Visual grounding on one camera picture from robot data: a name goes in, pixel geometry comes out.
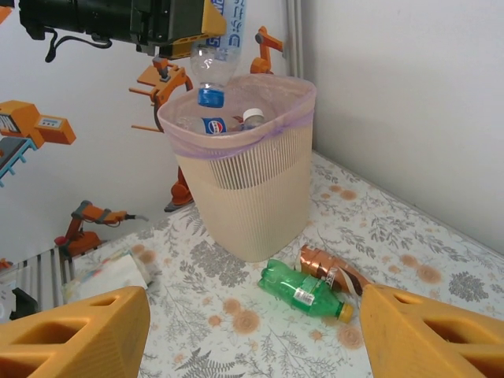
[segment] white wall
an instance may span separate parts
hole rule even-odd
[[[260,26],[277,38],[287,34],[283,0],[250,0],[247,5],[246,38],[237,71],[241,74],[249,72],[259,55],[254,36]],[[166,136],[130,128],[154,126],[148,97],[128,92],[151,57],[126,43],[98,50],[67,42],[47,64],[48,45],[48,40],[30,39],[17,13],[0,25],[0,102],[33,102],[40,113],[68,118],[77,136],[71,146],[46,143],[36,152],[28,151],[26,164],[14,166],[17,174],[4,176],[0,258],[14,261],[52,247],[84,199],[112,211],[126,209],[159,219],[176,180],[177,163]],[[275,73],[285,74],[281,54],[272,52],[272,61]],[[187,59],[176,63],[188,68]],[[179,88],[174,94],[183,92]],[[88,229],[111,239],[138,227],[145,224],[129,220],[117,229]]]
[[[504,252],[504,2],[303,2],[315,148]]]

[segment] ribbed bin surface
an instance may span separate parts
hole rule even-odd
[[[262,261],[306,226],[315,88],[273,75],[233,79],[223,109],[198,106],[196,91],[167,102],[158,116],[209,234],[245,261]],[[270,122],[231,135],[199,135],[178,117],[235,116],[252,107]]]

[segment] copper-colored bottle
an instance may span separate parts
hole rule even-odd
[[[311,248],[305,244],[301,248],[296,270],[325,280],[333,291],[362,295],[365,285],[371,284],[353,266],[342,258],[333,256],[325,250]]]

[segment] pepsi logo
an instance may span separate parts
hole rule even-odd
[[[210,134],[220,134],[224,131],[224,125],[218,120],[211,120],[208,123]]]

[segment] orange flower pattern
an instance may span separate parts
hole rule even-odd
[[[311,180],[309,222],[274,258],[292,264],[309,243],[377,283],[504,319],[504,259],[317,155]],[[197,206],[74,259],[76,277],[118,250],[147,262],[154,281],[144,376],[195,376],[198,364],[214,376],[295,376],[301,365],[306,376],[342,376],[369,365],[358,306],[343,324],[268,295],[257,287],[265,261],[245,263],[214,243]]]

